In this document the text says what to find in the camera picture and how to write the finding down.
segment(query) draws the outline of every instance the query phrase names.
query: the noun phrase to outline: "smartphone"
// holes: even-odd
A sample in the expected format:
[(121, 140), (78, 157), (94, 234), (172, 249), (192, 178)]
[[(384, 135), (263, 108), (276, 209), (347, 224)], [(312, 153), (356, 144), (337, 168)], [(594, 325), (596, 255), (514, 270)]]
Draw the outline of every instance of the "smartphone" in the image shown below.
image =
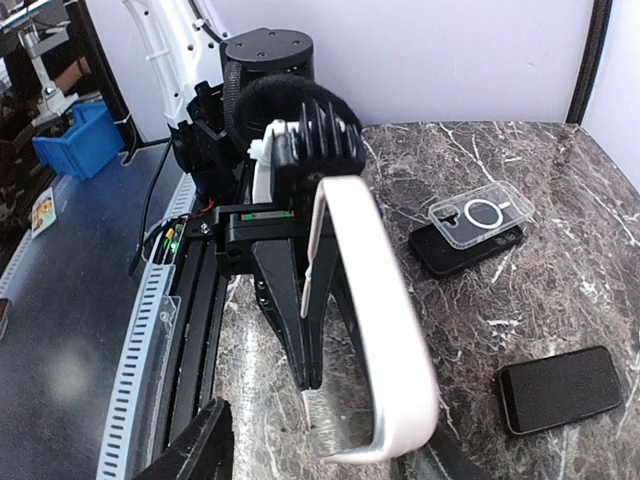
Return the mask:
[(7, 323), (9, 323), (9, 308), (11, 308), (11, 300), (0, 298), (0, 340), (4, 337)]
[(409, 247), (420, 260), (423, 269), (432, 277), (446, 278), (510, 249), (519, 244), (523, 237), (522, 229), (516, 225), (470, 248), (458, 250), (453, 248), (432, 224), (411, 232)]
[(617, 407), (622, 392), (603, 346), (503, 367), (496, 383), (507, 433), (559, 427)]

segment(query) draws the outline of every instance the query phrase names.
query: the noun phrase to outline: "white mount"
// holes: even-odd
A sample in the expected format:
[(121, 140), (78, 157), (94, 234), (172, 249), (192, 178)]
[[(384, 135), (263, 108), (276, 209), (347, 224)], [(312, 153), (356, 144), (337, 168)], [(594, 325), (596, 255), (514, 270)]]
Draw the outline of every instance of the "white mount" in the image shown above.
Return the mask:
[(221, 85), (219, 44), (202, 28), (208, 21), (219, 37), (227, 35), (213, 9), (200, 2), (199, 19), (186, 0), (123, 0), (142, 35), (158, 78), (164, 101), (164, 116), (171, 128), (191, 123), (187, 105), (196, 96), (195, 86), (208, 82)]
[(273, 135), (284, 135), (286, 130), (298, 131), (298, 122), (274, 120), (264, 131), (262, 140), (253, 140), (247, 150), (249, 158), (256, 161), (253, 174), (253, 203), (271, 203), (271, 145)]

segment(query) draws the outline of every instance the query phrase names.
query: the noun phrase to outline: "white panel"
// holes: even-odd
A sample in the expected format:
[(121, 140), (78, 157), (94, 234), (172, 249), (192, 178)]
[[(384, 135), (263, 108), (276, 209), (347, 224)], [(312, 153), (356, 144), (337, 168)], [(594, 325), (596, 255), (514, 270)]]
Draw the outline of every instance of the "white panel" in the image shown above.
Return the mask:
[(640, 2), (613, 2), (605, 48), (582, 123), (640, 191)]
[(231, 34), (293, 28), (366, 123), (564, 121), (592, 0), (207, 0)]
[(127, 8), (120, 0), (87, 0), (87, 6), (142, 140), (168, 137), (160, 86)]

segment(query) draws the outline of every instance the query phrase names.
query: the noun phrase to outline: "black pole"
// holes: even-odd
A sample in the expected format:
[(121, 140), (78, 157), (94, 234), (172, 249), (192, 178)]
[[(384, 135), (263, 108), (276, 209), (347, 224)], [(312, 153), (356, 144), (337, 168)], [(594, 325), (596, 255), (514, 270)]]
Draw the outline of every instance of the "black pole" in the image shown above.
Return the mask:
[(598, 74), (602, 49), (607, 38), (607, 27), (611, 16), (613, 0), (594, 0), (589, 24), (589, 34), (584, 47), (580, 72), (573, 91), (573, 98), (567, 113), (566, 123), (581, 124), (589, 104), (591, 91)]
[(118, 125), (120, 135), (122, 135), (127, 149), (131, 151), (131, 149), (135, 149), (139, 132), (133, 118), (130, 117), (129, 108), (122, 97), (118, 83), (104, 54), (87, 4), (85, 0), (72, 0), (65, 3), (65, 8), (71, 21), (70, 28), (76, 34), (79, 47), (85, 55), (89, 67), (91, 67), (91, 73), (96, 79), (102, 98), (114, 122)]

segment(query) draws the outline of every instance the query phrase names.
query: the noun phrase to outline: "metal stand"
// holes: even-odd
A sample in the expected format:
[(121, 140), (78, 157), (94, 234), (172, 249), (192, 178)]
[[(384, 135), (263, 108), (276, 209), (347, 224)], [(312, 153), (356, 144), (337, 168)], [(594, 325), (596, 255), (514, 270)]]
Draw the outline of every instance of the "metal stand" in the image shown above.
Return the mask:
[(66, 97), (64, 93), (56, 87), (53, 80), (49, 78), (47, 69), (42, 62), (42, 58), (40, 58), (43, 53), (68, 41), (69, 35), (66, 30), (62, 30), (41, 41), (38, 31), (32, 25), (25, 30), (21, 30), (19, 36), (20, 43), (22, 43), (22, 46), (27, 51), (36, 75), (38, 76), (38, 80), (40, 80), (40, 84), (42, 85), (42, 98), (38, 102), (40, 115), (31, 121), (34, 127), (38, 127), (61, 117), (71, 108), (71, 105), (78, 100), (77, 93)]

